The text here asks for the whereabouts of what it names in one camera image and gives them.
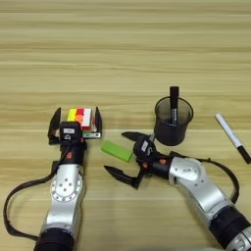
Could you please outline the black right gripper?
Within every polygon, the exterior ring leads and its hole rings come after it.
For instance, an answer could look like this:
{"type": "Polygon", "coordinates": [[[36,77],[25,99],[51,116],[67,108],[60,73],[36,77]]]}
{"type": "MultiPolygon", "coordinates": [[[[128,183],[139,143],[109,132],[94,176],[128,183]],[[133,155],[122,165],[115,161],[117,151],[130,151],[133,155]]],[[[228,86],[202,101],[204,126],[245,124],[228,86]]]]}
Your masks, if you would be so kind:
{"type": "Polygon", "coordinates": [[[135,131],[125,131],[122,136],[135,141],[133,154],[140,170],[137,177],[126,175],[122,170],[111,166],[105,166],[106,171],[116,180],[137,188],[144,176],[155,175],[169,178],[170,158],[157,151],[154,144],[154,136],[135,131]]]}

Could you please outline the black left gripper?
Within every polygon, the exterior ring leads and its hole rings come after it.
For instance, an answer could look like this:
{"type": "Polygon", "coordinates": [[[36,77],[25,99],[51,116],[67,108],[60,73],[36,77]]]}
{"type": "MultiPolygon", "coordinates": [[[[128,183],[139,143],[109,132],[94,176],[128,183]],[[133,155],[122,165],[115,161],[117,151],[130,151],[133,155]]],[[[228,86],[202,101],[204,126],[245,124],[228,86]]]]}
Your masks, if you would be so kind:
{"type": "Polygon", "coordinates": [[[63,164],[82,164],[84,160],[84,152],[87,149],[87,139],[99,139],[102,136],[102,117],[99,108],[95,110],[95,126],[97,132],[88,132],[83,134],[64,133],[58,137],[56,130],[60,126],[61,109],[58,108],[54,113],[48,129],[49,144],[59,144],[63,164]]]}

